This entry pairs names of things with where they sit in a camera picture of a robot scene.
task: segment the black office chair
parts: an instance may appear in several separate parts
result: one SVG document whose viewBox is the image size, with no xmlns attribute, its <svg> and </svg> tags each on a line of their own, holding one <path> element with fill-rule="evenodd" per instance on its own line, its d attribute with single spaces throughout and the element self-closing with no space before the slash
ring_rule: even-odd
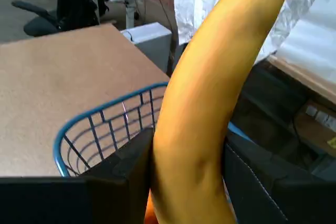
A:
<svg viewBox="0 0 336 224">
<path fill-rule="evenodd" d="M 99 24 L 93 0 L 57 0 L 57 9 L 51 12 L 23 1 L 12 5 L 38 15 L 24 26 L 25 33 L 34 37 Z"/>
</svg>

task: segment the chair backrest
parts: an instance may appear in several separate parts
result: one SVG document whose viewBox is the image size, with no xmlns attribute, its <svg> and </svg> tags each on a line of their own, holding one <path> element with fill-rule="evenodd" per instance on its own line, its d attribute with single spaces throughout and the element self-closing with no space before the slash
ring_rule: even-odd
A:
<svg viewBox="0 0 336 224">
<path fill-rule="evenodd" d="M 93 0 L 57 0 L 57 19 L 63 30 L 95 25 L 96 8 Z"/>
</svg>

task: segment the plastic wrap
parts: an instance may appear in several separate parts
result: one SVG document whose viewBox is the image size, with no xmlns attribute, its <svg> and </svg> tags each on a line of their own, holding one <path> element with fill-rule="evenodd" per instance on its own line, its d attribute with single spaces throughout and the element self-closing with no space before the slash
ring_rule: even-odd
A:
<svg viewBox="0 0 336 224">
<path fill-rule="evenodd" d="M 174 0 L 179 44 L 191 40 L 205 17 L 219 0 Z M 279 16 L 267 36 L 256 62 L 275 52 L 290 30 L 305 14 L 314 0 L 285 0 Z"/>
<path fill-rule="evenodd" d="M 316 0 L 276 57 L 336 83 L 336 0 Z"/>
</svg>

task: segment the blue wire basket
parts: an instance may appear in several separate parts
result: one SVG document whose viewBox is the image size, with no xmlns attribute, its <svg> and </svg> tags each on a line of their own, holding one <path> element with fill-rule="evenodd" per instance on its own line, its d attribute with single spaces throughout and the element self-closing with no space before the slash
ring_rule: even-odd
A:
<svg viewBox="0 0 336 224">
<path fill-rule="evenodd" d="M 62 176 L 78 176 L 155 128 L 167 82 L 153 84 L 76 116 L 58 132 L 54 158 Z"/>
</svg>

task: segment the white sheet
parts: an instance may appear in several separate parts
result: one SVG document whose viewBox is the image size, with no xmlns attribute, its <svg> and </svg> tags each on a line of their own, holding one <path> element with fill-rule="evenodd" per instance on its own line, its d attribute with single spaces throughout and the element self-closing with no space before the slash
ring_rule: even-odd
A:
<svg viewBox="0 0 336 224">
<path fill-rule="evenodd" d="M 276 57 L 336 83 L 336 0 L 315 0 Z"/>
</svg>

